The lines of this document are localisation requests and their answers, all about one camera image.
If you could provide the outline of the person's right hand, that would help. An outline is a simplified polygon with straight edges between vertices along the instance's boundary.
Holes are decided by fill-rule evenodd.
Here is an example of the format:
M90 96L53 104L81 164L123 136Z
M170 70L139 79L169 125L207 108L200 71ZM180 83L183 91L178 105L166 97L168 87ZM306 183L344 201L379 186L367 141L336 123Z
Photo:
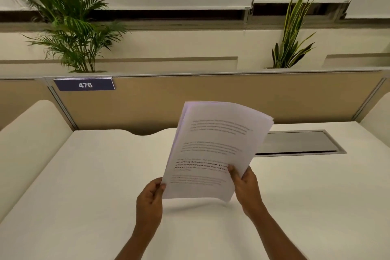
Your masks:
M262 201L257 177L251 167L248 166L241 179L242 185L240 188L235 188L236 197L244 213L251 220L254 220L266 209Z

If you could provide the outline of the green yellow snake plant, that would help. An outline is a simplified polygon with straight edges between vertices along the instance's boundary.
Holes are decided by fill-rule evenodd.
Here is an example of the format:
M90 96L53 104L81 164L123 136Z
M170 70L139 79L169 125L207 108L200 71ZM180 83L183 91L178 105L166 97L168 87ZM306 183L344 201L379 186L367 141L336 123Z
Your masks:
M272 49L273 69L289 69L296 65L304 56L313 49L313 43L301 47L315 32L298 41L298 35L303 25L303 20L312 5L310 0L290 0L285 15L282 39L276 42Z

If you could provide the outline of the green palm plant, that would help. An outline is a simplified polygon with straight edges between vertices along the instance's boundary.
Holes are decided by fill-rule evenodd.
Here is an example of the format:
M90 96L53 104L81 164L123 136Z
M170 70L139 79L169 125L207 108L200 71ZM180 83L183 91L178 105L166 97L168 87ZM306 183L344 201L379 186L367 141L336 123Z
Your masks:
M108 8L104 0L23 0L37 10L51 26L36 37L28 37L31 45L46 47L46 57L60 59L70 73L94 73L96 58L103 48L110 50L121 42L127 29L121 22L99 24L90 14Z

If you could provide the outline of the person's left forearm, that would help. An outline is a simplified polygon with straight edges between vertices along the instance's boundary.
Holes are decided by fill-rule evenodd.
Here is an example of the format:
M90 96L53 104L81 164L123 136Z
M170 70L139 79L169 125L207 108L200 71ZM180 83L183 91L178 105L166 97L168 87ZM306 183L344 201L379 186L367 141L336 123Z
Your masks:
M114 260L141 260L157 229L135 226L133 233Z

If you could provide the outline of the beige desk partition panel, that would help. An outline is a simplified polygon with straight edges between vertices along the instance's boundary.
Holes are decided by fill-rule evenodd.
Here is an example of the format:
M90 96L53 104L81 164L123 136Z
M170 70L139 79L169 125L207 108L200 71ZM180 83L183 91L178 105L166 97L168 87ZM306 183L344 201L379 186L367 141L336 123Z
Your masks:
M73 130L147 135L177 127L185 102L230 102L276 124L362 121L390 93L390 70L81 75L0 79L0 130L47 100Z

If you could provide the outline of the person's right forearm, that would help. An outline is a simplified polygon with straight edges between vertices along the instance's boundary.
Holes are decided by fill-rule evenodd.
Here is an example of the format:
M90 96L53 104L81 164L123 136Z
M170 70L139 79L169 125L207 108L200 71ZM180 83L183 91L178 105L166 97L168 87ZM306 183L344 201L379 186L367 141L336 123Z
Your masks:
M294 245L264 205L247 211L269 260L308 260Z

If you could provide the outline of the blue desk number sign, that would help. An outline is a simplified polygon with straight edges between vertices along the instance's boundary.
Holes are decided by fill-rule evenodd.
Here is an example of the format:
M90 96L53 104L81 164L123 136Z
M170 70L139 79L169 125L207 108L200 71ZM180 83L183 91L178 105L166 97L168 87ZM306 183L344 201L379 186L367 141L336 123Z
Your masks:
M110 91L115 90L111 77L85 77L54 79L59 91Z

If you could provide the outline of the white printed paper stack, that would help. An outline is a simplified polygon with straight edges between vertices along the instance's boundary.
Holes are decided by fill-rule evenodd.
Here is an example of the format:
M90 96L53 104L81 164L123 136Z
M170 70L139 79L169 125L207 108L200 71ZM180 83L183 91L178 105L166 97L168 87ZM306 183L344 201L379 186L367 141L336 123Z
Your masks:
M228 165L243 176L273 125L273 117L240 104L186 101L163 175L162 198L229 202L235 189Z

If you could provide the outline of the white side divider panel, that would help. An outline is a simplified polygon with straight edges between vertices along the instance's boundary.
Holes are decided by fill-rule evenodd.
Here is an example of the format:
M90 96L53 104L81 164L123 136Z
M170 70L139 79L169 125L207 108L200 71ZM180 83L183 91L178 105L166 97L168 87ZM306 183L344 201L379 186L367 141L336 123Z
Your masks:
M390 148L390 92L377 102L360 125Z
M48 100L37 101L0 131L0 223L72 133Z

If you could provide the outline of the person's left hand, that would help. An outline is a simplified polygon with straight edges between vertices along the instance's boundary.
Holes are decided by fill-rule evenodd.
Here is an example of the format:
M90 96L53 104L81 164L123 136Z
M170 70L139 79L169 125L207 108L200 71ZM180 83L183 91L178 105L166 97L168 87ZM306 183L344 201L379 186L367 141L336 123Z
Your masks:
M135 226L158 229L161 223L163 203L162 199L153 199L154 180L150 181L137 197Z

